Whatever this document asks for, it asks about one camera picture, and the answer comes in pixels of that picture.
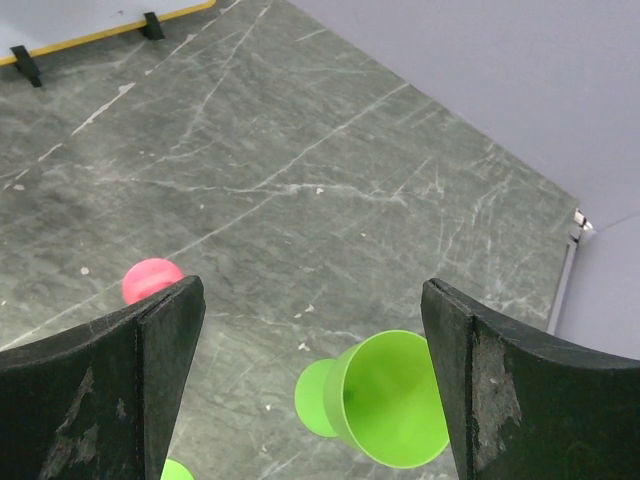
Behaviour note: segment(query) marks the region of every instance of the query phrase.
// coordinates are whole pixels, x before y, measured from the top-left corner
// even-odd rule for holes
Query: green circular base
[[[167,458],[160,480],[194,480],[194,478],[184,465]]]
[[[335,359],[327,358],[312,363],[300,374],[295,390],[298,418],[316,435],[337,437],[324,410],[324,383]]]

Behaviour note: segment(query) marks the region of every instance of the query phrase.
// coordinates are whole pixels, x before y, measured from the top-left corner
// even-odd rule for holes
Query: green object
[[[339,436],[392,468],[424,465],[449,443],[427,341],[405,330],[311,364],[298,379],[295,405],[313,433]]]
[[[189,473],[187,468],[176,462],[175,460],[171,460],[167,458],[167,461],[164,464],[164,468],[162,469],[162,477],[160,480],[194,480],[193,475]]]

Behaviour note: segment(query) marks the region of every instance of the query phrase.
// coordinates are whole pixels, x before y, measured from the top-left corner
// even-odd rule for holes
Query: pink ball
[[[127,305],[131,305],[183,278],[182,271],[169,260],[148,258],[136,263],[124,276],[122,296]]]

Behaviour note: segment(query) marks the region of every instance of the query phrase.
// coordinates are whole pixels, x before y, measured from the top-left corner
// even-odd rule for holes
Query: white board
[[[13,63],[11,47],[44,55],[213,6],[215,0],[0,0],[0,65]]]

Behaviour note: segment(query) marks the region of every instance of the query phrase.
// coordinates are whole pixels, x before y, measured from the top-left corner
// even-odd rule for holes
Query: gray marble surface
[[[546,325],[576,201],[288,3],[222,2],[0,69],[0,347],[122,307],[135,262],[202,277],[171,456],[197,479],[452,479],[307,432],[297,375],[421,331],[440,277]]]

